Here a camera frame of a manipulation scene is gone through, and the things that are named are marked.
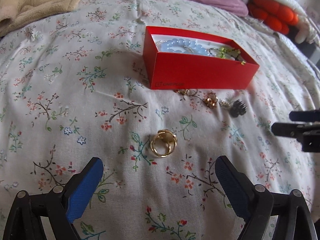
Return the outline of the orange plush toy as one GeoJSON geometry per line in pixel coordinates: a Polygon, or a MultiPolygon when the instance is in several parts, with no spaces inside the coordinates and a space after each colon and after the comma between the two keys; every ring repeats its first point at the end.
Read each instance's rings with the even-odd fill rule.
{"type": "Polygon", "coordinates": [[[298,24],[298,15],[274,0],[249,0],[249,14],[274,31],[287,35],[290,26],[298,24]]]}

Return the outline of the gold flower earring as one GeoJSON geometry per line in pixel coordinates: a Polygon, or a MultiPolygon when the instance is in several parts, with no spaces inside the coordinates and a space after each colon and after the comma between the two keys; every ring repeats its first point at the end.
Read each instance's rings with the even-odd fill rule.
{"type": "Polygon", "coordinates": [[[207,107],[209,107],[210,109],[214,109],[217,107],[218,97],[215,93],[209,93],[203,101],[207,107]]]}

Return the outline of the floral white bed quilt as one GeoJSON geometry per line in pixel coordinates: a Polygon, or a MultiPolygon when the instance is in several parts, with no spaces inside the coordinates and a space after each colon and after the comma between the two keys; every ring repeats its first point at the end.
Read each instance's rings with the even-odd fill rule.
{"type": "Polygon", "coordinates": [[[104,174],[75,221],[81,239],[236,239],[220,155],[272,192],[299,189],[318,220],[319,155],[270,130],[318,107],[317,68],[257,20],[186,0],[82,0],[1,40],[1,226],[18,191],[46,193],[93,156],[104,174]],[[151,90],[148,25],[232,38],[259,69],[245,90],[151,90]]]}

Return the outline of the black flower earring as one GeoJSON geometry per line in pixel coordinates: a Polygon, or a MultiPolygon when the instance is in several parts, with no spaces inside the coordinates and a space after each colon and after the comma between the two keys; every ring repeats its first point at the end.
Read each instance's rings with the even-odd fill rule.
{"type": "Polygon", "coordinates": [[[241,101],[241,100],[236,100],[233,102],[229,113],[232,117],[237,118],[238,116],[242,116],[246,114],[247,112],[247,105],[241,101]]]}

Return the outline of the silver small earring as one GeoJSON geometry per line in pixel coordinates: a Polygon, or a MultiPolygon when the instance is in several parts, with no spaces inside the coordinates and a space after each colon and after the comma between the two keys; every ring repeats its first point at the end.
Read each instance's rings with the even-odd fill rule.
{"type": "Polygon", "coordinates": [[[220,100],[219,105],[220,105],[220,107],[222,107],[223,109],[226,109],[226,110],[229,110],[231,107],[231,104],[229,102],[227,102],[226,100],[220,100]]]}

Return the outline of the red cardboard jewelry box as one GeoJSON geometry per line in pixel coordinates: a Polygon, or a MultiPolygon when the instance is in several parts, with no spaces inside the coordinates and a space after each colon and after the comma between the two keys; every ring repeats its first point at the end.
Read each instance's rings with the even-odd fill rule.
{"type": "Polygon", "coordinates": [[[150,89],[246,89],[259,64],[235,41],[147,26],[143,59],[150,89]]]}

